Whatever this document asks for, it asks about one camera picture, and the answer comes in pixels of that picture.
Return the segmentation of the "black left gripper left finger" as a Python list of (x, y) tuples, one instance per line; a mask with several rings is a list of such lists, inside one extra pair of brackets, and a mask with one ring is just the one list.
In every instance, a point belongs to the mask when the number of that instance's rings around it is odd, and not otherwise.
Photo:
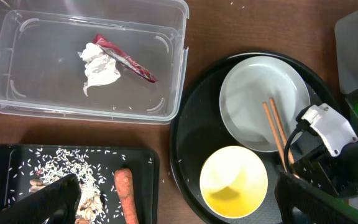
[(0, 211), (0, 224), (74, 223), (81, 198), (76, 175), (69, 174)]

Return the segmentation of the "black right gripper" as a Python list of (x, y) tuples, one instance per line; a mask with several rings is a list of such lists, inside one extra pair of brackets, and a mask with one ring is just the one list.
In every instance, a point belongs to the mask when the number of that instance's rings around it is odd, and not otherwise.
[(291, 165), (293, 173), (336, 198), (358, 197), (358, 142), (333, 157), (322, 144)]

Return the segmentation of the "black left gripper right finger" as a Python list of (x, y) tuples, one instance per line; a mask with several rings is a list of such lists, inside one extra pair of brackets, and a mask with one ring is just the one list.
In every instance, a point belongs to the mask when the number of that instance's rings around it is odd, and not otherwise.
[(358, 210), (286, 172), (278, 176), (275, 198), (282, 222), (295, 223), (297, 208), (311, 223), (358, 223)]

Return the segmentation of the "yellow bowl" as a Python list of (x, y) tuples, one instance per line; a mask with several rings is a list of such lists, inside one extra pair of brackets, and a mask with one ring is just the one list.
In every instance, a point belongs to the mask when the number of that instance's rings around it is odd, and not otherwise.
[(200, 191), (204, 202), (224, 218), (243, 218), (262, 204), (268, 189), (267, 170), (259, 156), (240, 146), (223, 147), (204, 162)]

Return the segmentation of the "orange carrot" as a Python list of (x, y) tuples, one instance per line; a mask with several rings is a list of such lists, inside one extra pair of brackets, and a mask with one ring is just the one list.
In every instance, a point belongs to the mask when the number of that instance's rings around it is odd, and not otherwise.
[(121, 202), (122, 211), (127, 224), (139, 224), (134, 200), (132, 172), (128, 168), (116, 170), (114, 184)]

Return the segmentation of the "wooden chopstick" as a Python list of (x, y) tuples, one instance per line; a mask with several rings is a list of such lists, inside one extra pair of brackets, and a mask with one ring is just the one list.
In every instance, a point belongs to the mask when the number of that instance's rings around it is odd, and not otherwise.
[(287, 172), (287, 167), (285, 165), (285, 159), (284, 159), (284, 151), (283, 151), (283, 147), (282, 147), (282, 144), (281, 144), (281, 141), (279, 139), (279, 136), (277, 134), (277, 131), (275, 129), (275, 125), (274, 125), (274, 122), (273, 122), (273, 119), (272, 119), (272, 115), (270, 114), (270, 110), (269, 110), (269, 107), (268, 107), (268, 104), (266, 102), (263, 102), (262, 103), (263, 105), (263, 108), (264, 108), (264, 111), (265, 111), (265, 114), (266, 114), (266, 117), (268, 119), (268, 123), (270, 125), (270, 129), (272, 131), (272, 134), (273, 134), (273, 138), (275, 140), (275, 144), (276, 144), (276, 147), (278, 149), (278, 153), (279, 153), (279, 156), (281, 158), (281, 161), (282, 161), (282, 164), (283, 164), (283, 168), (284, 170)]
[[(281, 140), (283, 143), (282, 147), (284, 147), (287, 143), (287, 135), (285, 134), (283, 124), (282, 124), (275, 100), (273, 98), (269, 98), (269, 103), (272, 108), (273, 115), (274, 115), (274, 118), (275, 118), (275, 121), (277, 124), (277, 128), (278, 128), (278, 131), (280, 133), (280, 137), (281, 137)], [(293, 154), (292, 154), (291, 150), (289, 150), (289, 152), (288, 152), (288, 161), (289, 161), (290, 165), (294, 163), (294, 158), (293, 158)]]

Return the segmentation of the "white tissue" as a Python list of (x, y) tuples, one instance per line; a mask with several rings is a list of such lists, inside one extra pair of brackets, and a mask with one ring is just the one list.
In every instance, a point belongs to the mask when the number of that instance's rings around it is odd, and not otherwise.
[(88, 88), (92, 86), (104, 86), (116, 82), (121, 74), (116, 68), (116, 60), (105, 53), (101, 47), (94, 43), (87, 43), (79, 57), (85, 64), (85, 76), (83, 91), (88, 96)]

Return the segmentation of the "red snack wrapper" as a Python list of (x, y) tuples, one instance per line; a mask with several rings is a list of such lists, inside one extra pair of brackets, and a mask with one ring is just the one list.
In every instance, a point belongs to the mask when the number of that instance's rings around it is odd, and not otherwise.
[(148, 82), (155, 83), (158, 81), (155, 76), (150, 73), (145, 67), (137, 63), (132, 57), (123, 52), (121, 49), (119, 49), (116, 45), (114, 45), (102, 35), (96, 35), (93, 40), (93, 43), (99, 46), (106, 54), (117, 60), (131, 72), (137, 74)]

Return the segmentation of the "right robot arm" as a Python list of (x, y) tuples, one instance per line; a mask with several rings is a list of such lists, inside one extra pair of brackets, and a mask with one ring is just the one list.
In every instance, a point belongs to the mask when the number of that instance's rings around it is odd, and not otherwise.
[(322, 104), (309, 106), (298, 116), (304, 131), (322, 144), (291, 165), (291, 171), (330, 196), (358, 208), (358, 89), (345, 97), (350, 107), (347, 120)]

